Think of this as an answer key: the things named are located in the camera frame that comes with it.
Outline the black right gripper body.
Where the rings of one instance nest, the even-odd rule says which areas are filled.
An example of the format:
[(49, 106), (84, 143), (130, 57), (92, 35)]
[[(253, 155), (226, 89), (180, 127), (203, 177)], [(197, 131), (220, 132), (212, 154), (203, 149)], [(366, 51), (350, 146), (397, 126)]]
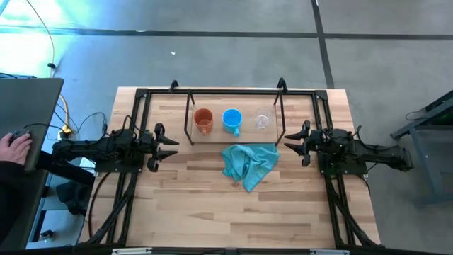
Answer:
[(323, 142), (323, 130), (313, 130), (309, 133), (311, 123), (309, 120), (305, 120), (302, 125), (302, 139), (303, 139), (303, 159), (302, 166), (308, 166), (311, 163), (310, 151), (317, 152)]

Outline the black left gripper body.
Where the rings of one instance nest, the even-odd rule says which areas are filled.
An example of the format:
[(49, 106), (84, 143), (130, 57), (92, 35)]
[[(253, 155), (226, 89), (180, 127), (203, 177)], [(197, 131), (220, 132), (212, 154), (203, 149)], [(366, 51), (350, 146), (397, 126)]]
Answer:
[(165, 136), (165, 128), (162, 123), (157, 123), (154, 128), (153, 136), (150, 132), (145, 132), (141, 137), (140, 148), (143, 153), (150, 154), (151, 157), (148, 159), (147, 168), (151, 172), (157, 172), (159, 169), (159, 162), (162, 160), (157, 159), (157, 152), (160, 149), (160, 144), (158, 138), (162, 135)]

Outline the clear glass cup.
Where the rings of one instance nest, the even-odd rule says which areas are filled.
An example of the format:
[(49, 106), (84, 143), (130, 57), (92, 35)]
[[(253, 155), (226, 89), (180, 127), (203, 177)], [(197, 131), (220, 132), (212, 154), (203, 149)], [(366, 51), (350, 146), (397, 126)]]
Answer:
[(256, 111), (256, 128), (265, 129), (272, 122), (273, 110), (271, 107), (260, 107)]

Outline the orange mug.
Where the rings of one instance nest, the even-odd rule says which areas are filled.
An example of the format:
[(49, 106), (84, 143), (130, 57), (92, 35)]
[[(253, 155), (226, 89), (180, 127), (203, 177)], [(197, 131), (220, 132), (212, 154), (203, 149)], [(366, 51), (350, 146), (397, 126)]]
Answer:
[(204, 135), (211, 133), (213, 128), (213, 114), (207, 108), (199, 108), (194, 112), (195, 127)]

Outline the blue mug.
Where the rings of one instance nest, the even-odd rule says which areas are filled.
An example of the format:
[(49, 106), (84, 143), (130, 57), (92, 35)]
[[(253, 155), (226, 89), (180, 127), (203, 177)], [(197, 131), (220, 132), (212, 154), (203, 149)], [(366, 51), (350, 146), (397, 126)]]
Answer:
[(222, 114), (222, 125), (224, 131), (233, 134), (235, 137), (240, 135), (240, 128), (243, 116), (241, 111), (235, 108), (227, 109)]

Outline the person's forearm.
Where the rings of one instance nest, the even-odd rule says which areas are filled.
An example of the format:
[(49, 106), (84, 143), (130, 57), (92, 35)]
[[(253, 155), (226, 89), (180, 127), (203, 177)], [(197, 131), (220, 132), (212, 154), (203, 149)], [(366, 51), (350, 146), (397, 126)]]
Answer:
[(25, 176), (23, 165), (0, 161), (0, 245), (20, 216), (23, 193), (18, 186)]

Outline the teal cloth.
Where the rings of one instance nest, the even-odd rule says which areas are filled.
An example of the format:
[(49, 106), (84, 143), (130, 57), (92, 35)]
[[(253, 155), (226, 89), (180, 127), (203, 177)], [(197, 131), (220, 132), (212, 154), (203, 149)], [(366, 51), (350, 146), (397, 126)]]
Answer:
[(242, 182), (250, 193), (277, 164), (280, 154), (273, 143), (233, 144), (222, 151), (222, 173)]

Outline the black bag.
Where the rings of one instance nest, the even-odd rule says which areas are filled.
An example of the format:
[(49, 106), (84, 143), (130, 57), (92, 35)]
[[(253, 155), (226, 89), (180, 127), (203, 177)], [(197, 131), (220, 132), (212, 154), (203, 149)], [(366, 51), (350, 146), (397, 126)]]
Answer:
[(72, 215), (86, 215), (91, 195), (90, 186), (70, 181), (58, 185), (56, 193), (59, 201), (67, 206)]

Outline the grey metal side table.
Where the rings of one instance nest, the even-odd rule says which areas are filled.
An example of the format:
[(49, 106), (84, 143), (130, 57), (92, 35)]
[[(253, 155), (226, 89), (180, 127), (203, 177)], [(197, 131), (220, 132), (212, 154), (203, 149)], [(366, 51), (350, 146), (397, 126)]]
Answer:
[(420, 205), (453, 202), (453, 90), (407, 118), (408, 124), (391, 133), (393, 140), (410, 136), (431, 195)]

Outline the dark grey desk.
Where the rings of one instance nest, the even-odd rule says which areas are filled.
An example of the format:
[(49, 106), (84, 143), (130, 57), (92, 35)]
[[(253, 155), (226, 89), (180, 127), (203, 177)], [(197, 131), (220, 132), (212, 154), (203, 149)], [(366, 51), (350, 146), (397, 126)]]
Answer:
[(47, 172), (37, 169), (36, 164), (63, 83), (61, 78), (0, 79), (0, 138), (27, 128), (33, 141), (25, 162), (26, 176), (18, 186), (23, 193), (23, 207), (0, 245), (1, 252), (27, 246), (47, 180)]

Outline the person's hand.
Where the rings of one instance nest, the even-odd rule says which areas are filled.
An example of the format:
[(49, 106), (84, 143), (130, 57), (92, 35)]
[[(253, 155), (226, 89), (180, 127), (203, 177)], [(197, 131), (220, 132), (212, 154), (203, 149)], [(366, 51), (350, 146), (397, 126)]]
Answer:
[(6, 134), (0, 139), (0, 162), (12, 162), (24, 165), (31, 147), (30, 134), (24, 134), (14, 141), (10, 141), (12, 133)]

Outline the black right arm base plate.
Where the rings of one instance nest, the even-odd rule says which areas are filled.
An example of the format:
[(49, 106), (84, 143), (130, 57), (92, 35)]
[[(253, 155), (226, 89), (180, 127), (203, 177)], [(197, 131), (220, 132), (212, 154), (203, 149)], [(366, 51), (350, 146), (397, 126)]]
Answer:
[(328, 163), (319, 162), (319, 171), (324, 175), (351, 174), (363, 175), (368, 172), (365, 162)]

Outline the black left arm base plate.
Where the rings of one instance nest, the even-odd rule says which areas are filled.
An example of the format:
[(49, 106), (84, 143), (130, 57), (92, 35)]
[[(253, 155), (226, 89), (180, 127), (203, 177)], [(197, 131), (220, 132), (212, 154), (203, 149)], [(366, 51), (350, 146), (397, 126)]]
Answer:
[(138, 173), (143, 166), (144, 158), (137, 159), (96, 159), (95, 171), (110, 173)]

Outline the black aluminium table frame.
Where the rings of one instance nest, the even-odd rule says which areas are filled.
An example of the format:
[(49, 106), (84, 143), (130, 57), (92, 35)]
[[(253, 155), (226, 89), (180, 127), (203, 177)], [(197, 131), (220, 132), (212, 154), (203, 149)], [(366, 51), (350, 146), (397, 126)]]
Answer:
[[(275, 106), (285, 121), (276, 133), (279, 162), (248, 193), (223, 175), (224, 145), (188, 140), (190, 114), (186, 107), (259, 102)], [(148, 128), (162, 123), (178, 144), (156, 173), (146, 169), (139, 173), (132, 206), (120, 212), (114, 231), (115, 238), (125, 238), (126, 247), (146, 247), (154, 253), (236, 250), (282, 254), (333, 249), (336, 242), (358, 243), (343, 217), (331, 216), (326, 181), (317, 162), (302, 166), (286, 139), (303, 119), (313, 125), (352, 129), (344, 90), (120, 87), (110, 124), (120, 127), (131, 112), (145, 120)]]

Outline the white frame bracket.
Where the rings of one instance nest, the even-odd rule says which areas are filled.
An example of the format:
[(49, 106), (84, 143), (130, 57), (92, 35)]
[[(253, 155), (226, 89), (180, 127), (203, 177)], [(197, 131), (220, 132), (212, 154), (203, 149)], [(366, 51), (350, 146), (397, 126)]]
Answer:
[(348, 250), (340, 249), (311, 249), (310, 255), (350, 255)]
[(138, 248), (121, 248), (113, 249), (111, 255), (151, 255), (152, 248), (138, 247)]

